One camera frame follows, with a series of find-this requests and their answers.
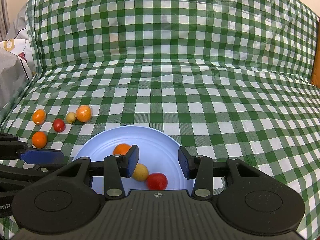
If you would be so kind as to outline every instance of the cherry tomato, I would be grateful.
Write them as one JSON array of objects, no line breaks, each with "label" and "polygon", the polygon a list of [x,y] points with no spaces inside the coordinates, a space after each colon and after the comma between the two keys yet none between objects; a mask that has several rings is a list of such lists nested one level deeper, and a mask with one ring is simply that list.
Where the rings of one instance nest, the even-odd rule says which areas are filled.
[{"label": "cherry tomato", "polygon": [[53,128],[56,132],[62,132],[66,128],[66,125],[62,119],[58,118],[54,120]]},{"label": "cherry tomato", "polygon": [[147,177],[147,187],[150,190],[165,190],[167,185],[168,179],[162,173],[152,173]]}]

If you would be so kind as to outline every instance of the green checkered tablecloth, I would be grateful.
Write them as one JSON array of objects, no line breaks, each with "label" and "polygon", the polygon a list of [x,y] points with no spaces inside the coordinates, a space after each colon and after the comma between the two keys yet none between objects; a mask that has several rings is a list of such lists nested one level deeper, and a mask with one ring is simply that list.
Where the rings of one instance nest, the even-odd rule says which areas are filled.
[{"label": "green checkered tablecloth", "polygon": [[[0,112],[1,131],[28,142],[45,131],[46,148],[71,160],[106,129],[153,127],[193,155],[237,156],[298,191],[306,204],[298,231],[315,239],[317,20],[298,0],[29,0],[37,76]],[[53,120],[83,104],[91,122],[55,133]],[[31,121],[39,108],[41,127]],[[13,217],[0,222],[5,238],[17,232]]]}]

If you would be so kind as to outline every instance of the small yellow ball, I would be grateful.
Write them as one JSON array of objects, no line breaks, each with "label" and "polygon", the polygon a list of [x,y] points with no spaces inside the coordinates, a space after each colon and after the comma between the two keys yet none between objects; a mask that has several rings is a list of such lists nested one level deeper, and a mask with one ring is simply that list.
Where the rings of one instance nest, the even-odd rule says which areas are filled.
[{"label": "small yellow ball", "polygon": [[148,176],[149,176],[148,168],[145,165],[138,163],[133,172],[132,177],[137,181],[145,181]]},{"label": "small yellow ball", "polygon": [[76,114],[74,112],[70,112],[66,116],[66,120],[68,123],[74,123],[76,121]]}]

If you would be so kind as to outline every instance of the brown object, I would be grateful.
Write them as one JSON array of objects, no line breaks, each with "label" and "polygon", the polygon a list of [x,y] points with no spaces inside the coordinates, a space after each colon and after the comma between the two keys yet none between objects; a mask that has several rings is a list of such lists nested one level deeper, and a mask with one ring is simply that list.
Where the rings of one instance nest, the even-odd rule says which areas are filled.
[{"label": "brown object", "polygon": [[313,62],[313,69],[311,74],[311,84],[320,88],[320,30],[319,28],[318,28],[315,61]]}]

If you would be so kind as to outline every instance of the crosshair logo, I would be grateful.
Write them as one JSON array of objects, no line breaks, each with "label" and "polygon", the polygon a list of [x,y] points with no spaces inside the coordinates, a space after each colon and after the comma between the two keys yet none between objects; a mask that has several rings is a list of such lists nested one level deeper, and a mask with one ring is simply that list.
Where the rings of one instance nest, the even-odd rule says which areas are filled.
[{"label": "crosshair logo", "polygon": [[160,192],[157,192],[156,194],[154,194],[154,196],[155,196],[156,198],[160,198],[160,197],[162,197],[162,196],[163,196],[163,194],[162,194],[162,193],[160,193]]}]

